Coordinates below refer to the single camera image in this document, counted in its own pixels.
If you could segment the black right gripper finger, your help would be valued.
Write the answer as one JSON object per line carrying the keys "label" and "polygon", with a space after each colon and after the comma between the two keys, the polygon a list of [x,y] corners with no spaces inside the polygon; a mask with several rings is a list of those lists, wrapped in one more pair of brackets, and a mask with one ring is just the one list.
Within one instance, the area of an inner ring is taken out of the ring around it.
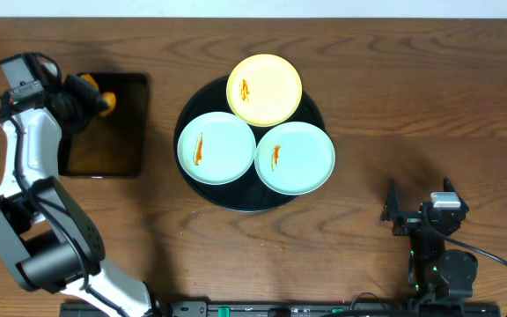
{"label": "black right gripper finger", "polygon": [[452,185],[451,181],[449,180],[448,177],[444,177],[443,179],[443,191],[445,193],[453,193],[455,195],[457,195],[457,190],[455,189],[455,187]]}
{"label": "black right gripper finger", "polygon": [[394,221],[400,215],[400,202],[394,180],[390,180],[389,189],[383,210],[380,215],[382,221]]}

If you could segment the orange sponge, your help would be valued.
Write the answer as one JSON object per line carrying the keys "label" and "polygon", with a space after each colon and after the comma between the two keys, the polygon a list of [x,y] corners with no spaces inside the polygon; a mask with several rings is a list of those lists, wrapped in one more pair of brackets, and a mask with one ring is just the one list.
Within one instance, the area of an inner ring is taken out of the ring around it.
{"label": "orange sponge", "polygon": [[100,117],[106,117],[110,115],[116,107],[116,96],[113,92],[102,92],[99,88],[98,83],[89,74],[85,73],[81,75],[81,78],[86,81],[91,87],[97,90],[99,93],[98,98],[98,114]]}

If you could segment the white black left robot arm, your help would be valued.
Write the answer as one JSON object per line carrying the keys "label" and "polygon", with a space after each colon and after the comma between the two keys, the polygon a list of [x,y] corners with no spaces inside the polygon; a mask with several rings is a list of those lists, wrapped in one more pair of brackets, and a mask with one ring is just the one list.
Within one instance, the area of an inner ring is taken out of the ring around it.
{"label": "white black left robot arm", "polygon": [[115,96],[89,74],[61,85],[32,79],[26,96],[4,94],[1,127],[7,139],[0,185],[0,259],[26,291],[78,297],[108,316],[158,316],[146,283],[106,258],[100,233],[59,181],[59,143]]}

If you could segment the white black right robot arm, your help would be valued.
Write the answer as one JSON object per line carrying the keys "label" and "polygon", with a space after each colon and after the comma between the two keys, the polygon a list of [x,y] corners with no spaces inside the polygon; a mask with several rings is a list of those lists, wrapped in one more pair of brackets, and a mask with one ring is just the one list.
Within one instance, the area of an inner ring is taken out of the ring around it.
{"label": "white black right robot arm", "polygon": [[416,211],[404,211],[396,185],[392,182],[380,219],[393,223],[394,236],[408,236],[408,282],[423,299],[470,299],[477,276],[477,258],[463,250],[448,249],[445,243],[466,219],[467,204],[451,182],[444,179],[444,189],[433,192]]}

